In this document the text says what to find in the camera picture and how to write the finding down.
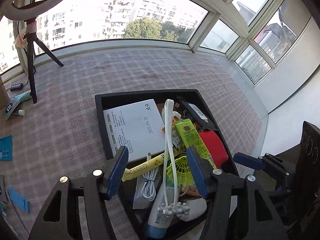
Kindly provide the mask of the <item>blue plastic card holder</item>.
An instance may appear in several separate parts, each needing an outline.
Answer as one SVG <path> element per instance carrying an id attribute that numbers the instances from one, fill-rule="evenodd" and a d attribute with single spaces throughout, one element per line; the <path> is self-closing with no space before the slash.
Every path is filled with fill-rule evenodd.
<path id="1" fill-rule="evenodd" d="M 19 194 L 12 187 L 8 188 L 8 194 L 11 202 L 19 207 L 22 211 L 30 213 L 30 203 L 27 198 Z"/>

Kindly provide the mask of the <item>red cloth pouch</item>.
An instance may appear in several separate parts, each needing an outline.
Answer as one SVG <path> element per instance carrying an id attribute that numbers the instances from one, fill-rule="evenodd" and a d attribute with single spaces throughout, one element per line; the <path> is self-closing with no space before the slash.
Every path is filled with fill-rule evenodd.
<path id="1" fill-rule="evenodd" d="M 221 168 L 222 165 L 228 160 L 228 154 L 222 141 L 217 134 L 211 130 L 205 130 L 199 135 L 210 152 L 216 167 Z"/>

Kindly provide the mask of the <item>black wet wipes pack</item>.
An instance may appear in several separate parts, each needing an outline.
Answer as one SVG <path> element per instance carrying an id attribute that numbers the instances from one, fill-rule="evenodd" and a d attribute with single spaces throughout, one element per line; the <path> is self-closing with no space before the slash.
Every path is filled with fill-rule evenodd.
<path id="1" fill-rule="evenodd" d="M 180 103 L 183 108 L 182 119 L 190 119 L 193 123 L 196 123 L 196 126 L 199 127 L 199 129 L 217 131 L 215 124 L 199 109 L 199 107 L 183 100 L 181 100 Z"/>

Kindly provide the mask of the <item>white beaded massager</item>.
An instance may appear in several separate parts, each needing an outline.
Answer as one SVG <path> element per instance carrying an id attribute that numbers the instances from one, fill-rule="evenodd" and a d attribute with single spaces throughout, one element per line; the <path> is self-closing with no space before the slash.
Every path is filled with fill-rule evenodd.
<path id="1" fill-rule="evenodd" d="M 164 163 L 163 163 L 163 197 L 164 205 L 159 206 L 159 211 L 166 216 L 176 215 L 177 217 L 182 217 L 183 215 L 189 215 L 189 206 L 178 203 L 178 181 L 177 181 L 177 171 L 175 165 L 175 157 L 172 149 L 172 119 L 173 119 L 173 109 L 174 101 L 167 99 L 164 104 L 164 128 L 165 128 L 165 149 L 164 149 Z M 168 159 L 170 159 L 170 164 L 172 168 L 172 175 L 174 180 L 174 201 L 169 203 L 167 195 L 167 165 Z"/>

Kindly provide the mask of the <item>long yellow straw packet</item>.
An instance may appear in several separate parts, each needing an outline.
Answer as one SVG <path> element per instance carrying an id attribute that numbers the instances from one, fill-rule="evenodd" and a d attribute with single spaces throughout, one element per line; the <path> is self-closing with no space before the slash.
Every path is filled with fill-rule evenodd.
<path id="1" fill-rule="evenodd" d="M 133 168 L 125 168 L 125 171 L 122 176 L 122 181 L 131 180 L 149 172 L 157 167 L 160 167 L 164 163 L 164 153 L 157 155 L 150 160 L 145 161 L 142 164 L 139 164 Z"/>

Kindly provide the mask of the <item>lime green tube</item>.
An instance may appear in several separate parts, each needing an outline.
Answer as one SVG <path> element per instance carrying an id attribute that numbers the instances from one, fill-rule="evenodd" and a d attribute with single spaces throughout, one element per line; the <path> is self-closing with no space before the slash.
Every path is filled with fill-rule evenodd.
<path id="1" fill-rule="evenodd" d="M 209 161 L 212 167 L 216 168 L 208 148 L 205 146 L 192 121 L 190 119 L 179 120 L 174 122 L 174 126 L 178 131 L 178 134 L 181 137 L 185 147 L 188 148 L 190 146 L 194 146 L 200 157 Z"/>

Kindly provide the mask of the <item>grey tg sachet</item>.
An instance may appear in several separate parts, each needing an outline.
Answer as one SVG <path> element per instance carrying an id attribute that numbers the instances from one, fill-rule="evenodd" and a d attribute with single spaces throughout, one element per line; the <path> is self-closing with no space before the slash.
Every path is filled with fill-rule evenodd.
<path id="1" fill-rule="evenodd" d="M 17 100 L 15 98 L 12 98 L 9 103 L 4 107 L 4 120 L 8 120 L 16 107 L 20 104 L 20 100 Z"/>
<path id="2" fill-rule="evenodd" d="M 0 201 L 6 202 L 7 201 L 7 195 L 5 191 L 5 184 L 4 184 L 4 176 L 0 175 Z"/>

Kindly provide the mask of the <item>white roll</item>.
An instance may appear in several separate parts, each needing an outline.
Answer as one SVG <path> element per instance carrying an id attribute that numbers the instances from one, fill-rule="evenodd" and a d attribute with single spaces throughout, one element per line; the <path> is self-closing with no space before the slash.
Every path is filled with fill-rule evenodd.
<path id="1" fill-rule="evenodd" d="M 179 219 L 185 222 L 195 220 L 196 218 L 199 218 L 201 215 L 204 214 L 204 212 L 207 209 L 207 202 L 203 198 L 197 198 L 197 199 L 190 199 L 187 200 L 185 203 L 183 203 L 183 210 L 185 210 L 185 207 L 189 207 L 188 214 L 182 214 L 179 216 Z"/>

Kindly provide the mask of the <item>yellow shuttlecock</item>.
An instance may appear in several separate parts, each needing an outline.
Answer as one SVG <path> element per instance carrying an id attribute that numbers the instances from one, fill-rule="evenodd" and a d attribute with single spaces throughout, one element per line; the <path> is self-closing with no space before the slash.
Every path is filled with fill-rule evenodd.
<path id="1" fill-rule="evenodd" d="M 166 170 L 166 181 L 172 183 L 176 187 L 180 186 L 191 186 L 195 184 L 193 179 L 193 175 L 189 168 L 187 157 L 181 156 L 175 160 L 175 167 L 176 167 L 176 183 L 174 181 L 174 171 L 173 166 L 170 164 Z"/>

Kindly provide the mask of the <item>black storage box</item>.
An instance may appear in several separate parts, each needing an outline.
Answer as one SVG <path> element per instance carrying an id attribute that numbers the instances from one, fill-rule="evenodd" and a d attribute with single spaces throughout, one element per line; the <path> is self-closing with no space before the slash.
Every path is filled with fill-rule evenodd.
<path id="1" fill-rule="evenodd" d="M 223 171 L 238 175 L 230 150 L 221 130 L 203 97 L 196 89 L 145 90 L 100 94 L 95 96 L 99 132 L 106 159 L 112 159 L 120 146 L 129 150 L 128 166 L 134 167 L 146 159 L 147 153 L 157 156 L 164 151 L 164 121 L 159 106 L 167 99 L 180 104 L 191 115 L 195 112 L 188 106 L 193 103 L 208 118 L 201 127 L 216 133 L 228 155 L 222 163 Z"/>

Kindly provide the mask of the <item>blue flat sachet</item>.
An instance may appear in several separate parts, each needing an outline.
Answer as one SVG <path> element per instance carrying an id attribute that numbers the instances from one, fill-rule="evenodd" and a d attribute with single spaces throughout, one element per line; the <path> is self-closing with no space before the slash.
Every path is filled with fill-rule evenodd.
<path id="1" fill-rule="evenodd" d="M 0 139 L 0 161 L 12 161 L 12 136 Z"/>

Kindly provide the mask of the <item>white lotion bottle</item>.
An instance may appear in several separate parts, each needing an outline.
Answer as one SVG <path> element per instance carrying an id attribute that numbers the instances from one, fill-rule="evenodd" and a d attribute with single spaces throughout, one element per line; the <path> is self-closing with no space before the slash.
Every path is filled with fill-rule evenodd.
<path id="1" fill-rule="evenodd" d="M 166 179 L 168 204 L 173 204 L 174 200 L 176 201 L 178 200 L 178 195 L 176 198 L 174 197 L 175 189 L 177 189 L 177 192 L 179 193 L 180 188 L 179 187 L 176 188 L 174 186 L 174 183 L 170 179 Z M 165 200 L 164 200 L 164 189 L 163 189 L 163 183 L 162 183 L 157 193 L 156 199 L 153 202 L 148 223 L 145 227 L 146 237 L 155 238 L 155 239 L 160 239 L 164 237 L 167 231 L 167 228 L 170 226 L 174 216 L 173 214 L 165 215 L 161 210 L 161 208 L 164 206 L 165 206 Z"/>

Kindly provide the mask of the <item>green white lip balm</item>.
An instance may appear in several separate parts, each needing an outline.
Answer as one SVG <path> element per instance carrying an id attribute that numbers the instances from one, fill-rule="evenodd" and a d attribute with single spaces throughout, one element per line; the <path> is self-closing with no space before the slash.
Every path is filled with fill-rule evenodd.
<path id="1" fill-rule="evenodd" d="M 15 116 L 25 116 L 25 111 L 22 109 L 15 110 L 13 113 Z"/>

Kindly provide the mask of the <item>white paper box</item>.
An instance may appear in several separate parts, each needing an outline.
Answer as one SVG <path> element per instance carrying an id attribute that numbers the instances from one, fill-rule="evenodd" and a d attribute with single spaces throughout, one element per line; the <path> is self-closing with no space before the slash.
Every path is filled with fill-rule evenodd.
<path id="1" fill-rule="evenodd" d="M 164 122 L 153 99 L 107 109 L 103 114 L 113 155 L 125 146 L 132 162 L 164 151 Z"/>

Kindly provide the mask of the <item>black tripod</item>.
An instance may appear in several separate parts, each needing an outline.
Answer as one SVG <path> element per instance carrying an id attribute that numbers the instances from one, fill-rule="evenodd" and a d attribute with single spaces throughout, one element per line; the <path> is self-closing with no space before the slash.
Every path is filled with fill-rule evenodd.
<path id="1" fill-rule="evenodd" d="M 34 80 L 34 43 L 36 43 L 54 62 L 60 67 L 64 64 L 51 52 L 51 50 L 37 37 L 36 18 L 25 20 L 27 26 L 25 29 L 24 38 L 27 39 L 27 67 L 28 80 L 30 84 L 30 95 L 33 103 L 37 103 L 37 94 Z"/>

